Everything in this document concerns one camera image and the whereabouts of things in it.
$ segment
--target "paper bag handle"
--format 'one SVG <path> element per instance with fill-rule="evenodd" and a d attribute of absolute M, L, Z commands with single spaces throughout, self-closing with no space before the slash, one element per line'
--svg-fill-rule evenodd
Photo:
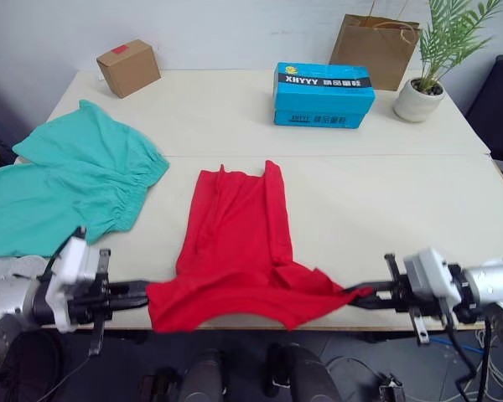
<path fill-rule="evenodd" d="M 373 28 L 378 28 L 380 27 L 381 25 L 392 25 L 392 24 L 395 24 L 395 25 L 402 25 L 404 27 L 408 27 L 408 29 L 410 29 L 412 31 L 412 35 L 413 35 L 413 41 L 411 40 L 408 40 L 406 39 L 406 37 L 404 36 L 404 31 L 406 29 L 401 29 L 401 39 L 403 41 L 405 41 L 407 44 L 416 44 L 417 43 L 417 35 L 416 35 L 416 30 L 413 28 L 412 25 L 410 25 L 409 23 L 402 23 L 400 21 L 385 21 L 383 23 L 377 23 L 376 25 L 373 25 L 372 27 Z"/>

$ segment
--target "brown paper bag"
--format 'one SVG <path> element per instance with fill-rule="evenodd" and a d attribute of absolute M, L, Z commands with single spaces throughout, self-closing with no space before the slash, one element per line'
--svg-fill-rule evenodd
<path fill-rule="evenodd" d="M 330 64 L 364 65 L 376 90 L 397 90 L 419 40 L 419 23 L 346 14 Z"/>

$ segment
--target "white pot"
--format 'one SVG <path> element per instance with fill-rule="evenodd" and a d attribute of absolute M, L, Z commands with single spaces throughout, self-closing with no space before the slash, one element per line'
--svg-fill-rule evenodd
<path fill-rule="evenodd" d="M 438 107 L 439 102 L 445 97 L 445 90 L 440 95 L 422 94 L 413 88 L 412 82 L 414 80 L 418 80 L 418 78 L 406 81 L 406 84 L 399 93 L 399 97 L 395 100 L 393 110 L 397 116 L 404 120 L 413 122 L 425 121 L 428 115 Z"/>

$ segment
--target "small brown box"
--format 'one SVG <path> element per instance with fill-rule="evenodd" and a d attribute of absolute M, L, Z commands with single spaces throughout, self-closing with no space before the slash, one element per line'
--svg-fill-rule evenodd
<path fill-rule="evenodd" d="M 133 40 L 97 57 L 110 90 L 124 98 L 160 78 L 153 48 Z"/>

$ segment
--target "blue cable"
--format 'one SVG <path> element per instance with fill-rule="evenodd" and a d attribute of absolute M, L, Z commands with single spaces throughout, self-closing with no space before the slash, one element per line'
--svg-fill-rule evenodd
<path fill-rule="evenodd" d="M 436 342 L 436 343 L 442 343 L 443 345 L 453 346 L 453 343 L 451 343 L 450 341 L 448 341 L 446 339 L 436 338 L 436 337 L 428 337 L 428 338 L 431 341 Z M 482 349 L 472 348 L 471 346 L 468 346 L 468 345 L 460 345 L 460 346 L 462 347 L 462 349 L 469 350 L 470 352 L 475 352 L 478 354 L 485 354 L 485 351 Z"/>

